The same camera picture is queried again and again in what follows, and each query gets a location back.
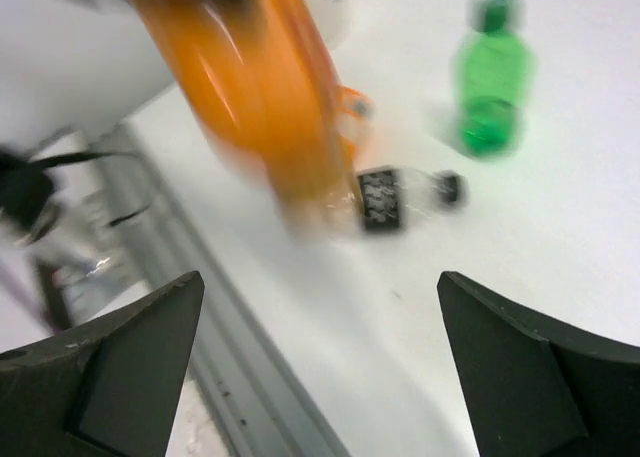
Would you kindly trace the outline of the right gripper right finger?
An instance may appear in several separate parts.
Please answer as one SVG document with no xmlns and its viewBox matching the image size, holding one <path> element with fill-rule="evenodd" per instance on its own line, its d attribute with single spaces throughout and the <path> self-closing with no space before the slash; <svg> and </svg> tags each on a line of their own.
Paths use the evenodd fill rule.
<svg viewBox="0 0 640 457">
<path fill-rule="evenodd" d="M 482 456 L 636 456 L 639 349 L 458 272 L 437 292 Z"/>
</svg>

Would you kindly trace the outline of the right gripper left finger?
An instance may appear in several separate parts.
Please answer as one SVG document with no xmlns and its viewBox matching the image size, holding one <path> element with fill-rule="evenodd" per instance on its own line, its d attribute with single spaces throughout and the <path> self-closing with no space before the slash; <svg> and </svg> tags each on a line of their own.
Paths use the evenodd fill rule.
<svg viewBox="0 0 640 457">
<path fill-rule="evenodd" d="M 1 355 L 4 456 L 163 456 L 204 297 L 188 272 Z"/>
</svg>

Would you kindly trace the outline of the orange bottle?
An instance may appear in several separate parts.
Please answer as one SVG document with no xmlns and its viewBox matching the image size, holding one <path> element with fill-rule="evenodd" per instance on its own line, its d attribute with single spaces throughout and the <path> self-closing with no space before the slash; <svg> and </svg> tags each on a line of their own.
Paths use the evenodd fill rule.
<svg viewBox="0 0 640 457">
<path fill-rule="evenodd" d="M 342 85 L 304 0 L 130 0 L 201 128 L 295 227 L 364 211 L 369 98 Z"/>
</svg>

